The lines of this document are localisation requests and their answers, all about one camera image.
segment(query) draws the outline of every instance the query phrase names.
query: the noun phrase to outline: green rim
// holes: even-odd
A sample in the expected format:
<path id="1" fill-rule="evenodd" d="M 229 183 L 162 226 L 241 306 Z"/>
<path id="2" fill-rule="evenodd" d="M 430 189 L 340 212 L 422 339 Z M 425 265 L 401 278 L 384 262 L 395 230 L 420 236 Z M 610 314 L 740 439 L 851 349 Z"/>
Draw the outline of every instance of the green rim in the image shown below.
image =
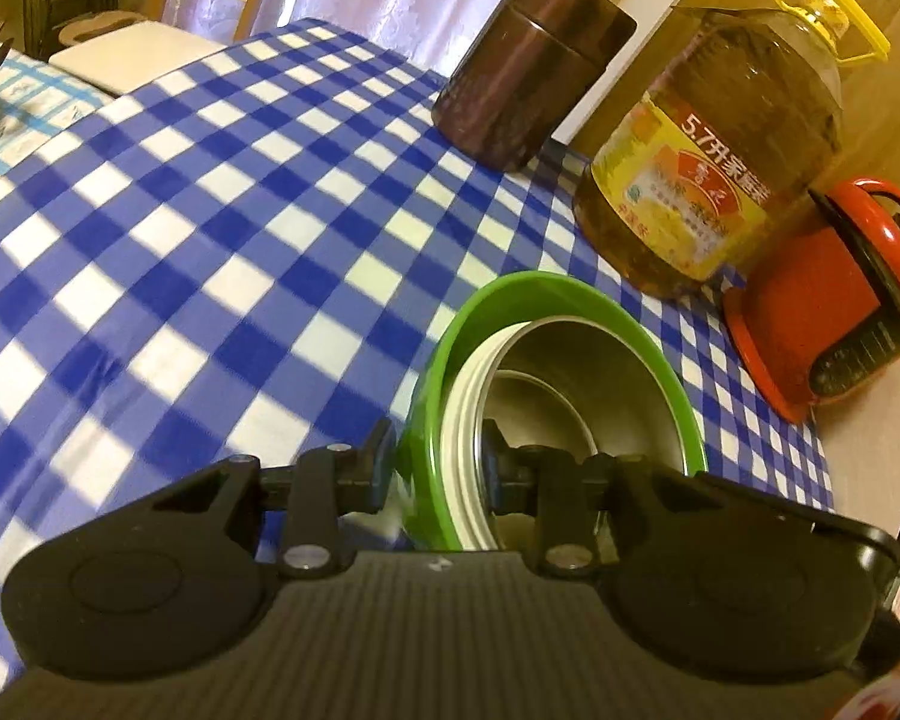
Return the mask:
<path id="1" fill-rule="evenodd" d="M 466 301 L 440 339 L 416 384 L 397 448 L 397 468 L 413 487 L 408 533 L 434 549 L 461 549 L 439 474 L 439 433 L 448 385 L 490 335 L 516 322 L 557 314 L 597 322 L 624 341 L 653 373 L 677 424 L 687 473 L 706 471 L 706 453 L 693 407 L 663 352 L 639 322 L 603 293 L 569 276 L 521 271 L 498 278 Z"/>

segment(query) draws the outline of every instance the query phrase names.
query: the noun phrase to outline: brown metallic jar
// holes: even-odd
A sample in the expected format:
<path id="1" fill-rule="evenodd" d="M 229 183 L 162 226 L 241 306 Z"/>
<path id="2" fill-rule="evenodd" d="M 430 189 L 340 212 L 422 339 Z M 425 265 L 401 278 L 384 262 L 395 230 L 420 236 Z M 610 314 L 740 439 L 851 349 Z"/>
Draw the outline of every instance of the brown metallic jar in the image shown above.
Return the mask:
<path id="1" fill-rule="evenodd" d="M 501 0 L 440 92 L 434 124 L 481 165 L 517 170 L 634 30 L 610 0 Z"/>

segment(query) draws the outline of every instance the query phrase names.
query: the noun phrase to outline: large plastic bottle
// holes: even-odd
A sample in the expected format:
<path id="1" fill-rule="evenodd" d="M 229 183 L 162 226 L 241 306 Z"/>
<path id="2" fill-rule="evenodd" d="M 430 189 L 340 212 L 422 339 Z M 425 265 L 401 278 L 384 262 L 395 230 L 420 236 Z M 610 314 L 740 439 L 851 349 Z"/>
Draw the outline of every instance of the large plastic bottle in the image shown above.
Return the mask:
<path id="1" fill-rule="evenodd" d="M 841 142 L 838 67 L 886 61 L 890 43 L 854 0 L 695 9 L 689 46 L 626 114 L 583 175 L 574 214 L 640 290 L 673 298 L 752 247 Z M 855 25 L 871 44 L 841 58 Z"/>

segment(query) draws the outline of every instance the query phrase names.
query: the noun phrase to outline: white cushion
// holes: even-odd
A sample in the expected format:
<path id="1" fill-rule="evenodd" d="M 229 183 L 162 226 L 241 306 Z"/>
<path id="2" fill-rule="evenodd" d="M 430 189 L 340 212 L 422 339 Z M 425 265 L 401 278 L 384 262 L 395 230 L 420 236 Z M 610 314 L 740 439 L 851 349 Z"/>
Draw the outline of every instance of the white cushion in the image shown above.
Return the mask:
<path id="1" fill-rule="evenodd" d="M 141 22 L 55 53 L 50 64 L 113 95 L 125 95 L 225 48 L 175 26 Z"/>

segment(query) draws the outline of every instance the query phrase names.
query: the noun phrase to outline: blue and white cloth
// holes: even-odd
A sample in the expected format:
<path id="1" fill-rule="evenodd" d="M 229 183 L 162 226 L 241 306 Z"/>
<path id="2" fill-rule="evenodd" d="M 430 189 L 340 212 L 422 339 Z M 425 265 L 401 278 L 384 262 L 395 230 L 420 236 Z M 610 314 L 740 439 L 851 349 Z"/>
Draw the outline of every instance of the blue and white cloth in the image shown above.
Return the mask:
<path id="1" fill-rule="evenodd" d="M 0 66 L 0 176 L 112 98 L 11 50 Z"/>
<path id="2" fill-rule="evenodd" d="M 405 419 L 498 274 L 572 274 L 682 377 L 710 468 L 832 506 L 821 445 L 741 369 L 713 295 L 640 295 L 574 226 L 583 162 L 440 136 L 443 84 L 296 23 L 106 105 L 0 178 L 0 587 L 26 551 L 232 452 L 264 466 Z M 0 688 L 19 667 L 0 618 Z"/>

